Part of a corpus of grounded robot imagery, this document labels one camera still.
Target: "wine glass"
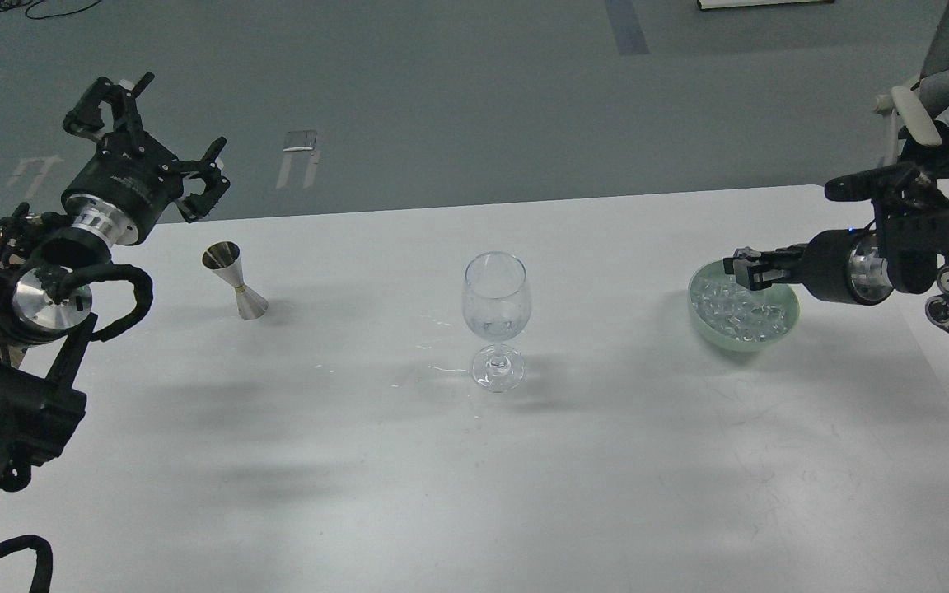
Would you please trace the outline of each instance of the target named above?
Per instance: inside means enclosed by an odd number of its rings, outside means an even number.
[[[522,333],[532,303],[526,267],[515,255],[490,251],[467,264],[464,273],[464,320],[480,338],[493,342],[474,355],[471,376],[486,390],[500,394],[522,381],[526,363],[504,344]]]

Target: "black cable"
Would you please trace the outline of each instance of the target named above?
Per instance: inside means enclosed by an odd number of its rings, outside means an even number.
[[[0,559],[22,549],[35,550],[35,576],[31,578],[30,593],[49,593],[49,581],[54,573],[54,552],[49,541],[37,535],[23,535],[0,544]]]
[[[14,453],[14,457],[10,459],[10,465],[2,473],[2,478],[0,478],[0,488],[4,492],[20,492],[22,489],[27,488],[27,484],[31,483],[31,462],[26,455],[22,455],[18,458],[18,454]]]
[[[91,284],[91,282],[113,282],[117,280],[130,282],[134,285],[134,309],[127,315],[109,323],[108,326],[95,331],[90,337],[93,342],[108,342],[116,335],[120,335],[137,325],[152,308],[152,279],[148,277],[146,271],[128,264],[111,263],[79,268],[74,273],[69,273],[61,278],[57,287],[50,290],[49,297],[59,301],[68,297],[72,290]]]
[[[24,217],[30,211],[30,205],[27,202],[21,202],[16,206],[14,213],[9,218],[5,218],[0,233],[0,267],[7,267],[10,263],[10,241],[21,236],[24,232]]]
[[[0,12],[12,11],[14,8],[27,7],[34,0],[0,0]]]
[[[78,15],[79,12],[89,11],[91,10],[91,8],[97,7],[98,4],[101,4],[101,0],[94,0],[93,4],[87,5],[87,7],[79,8],[78,11],[60,12],[59,14],[56,14],[56,15],[32,16],[30,14],[31,8],[38,7],[39,4],[42,4],[45,1],[46,0],[34,0],[34,2],[31,2],[31,0],[29,0],[30,6],[27,8],[24,8],[24,16],[27,16],[27,18],[30,18],[31,20],[34,20],[34,21],[41,21],[45,19],[56,19],[57,16]]]

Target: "white table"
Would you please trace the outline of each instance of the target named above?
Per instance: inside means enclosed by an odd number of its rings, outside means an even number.
[[[923,297],[798,288],[756,356],[685,309],[708,260],[870,216],[797,187],[158,226],[115,249],[153,311],[91,345],[86,419],[0,494],[0,539],[48,538],[56,593],[949,591],[949,337]],[[264,318],[201,267],[219,240]],[[463,371],[463,267],[490,249],[534,294],[504,395]],[[98,288],[105,322],[129,308]]]

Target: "jigger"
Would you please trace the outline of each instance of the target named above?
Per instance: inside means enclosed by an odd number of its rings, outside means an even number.
[[[241,267],[241,248],[229,240],[216,243],[203,252],[203,266],[219,278],[229,282],[236,292],[236,310],[242,319],[258,319],[270,304],[261,294],[244,284],[244,269]]]

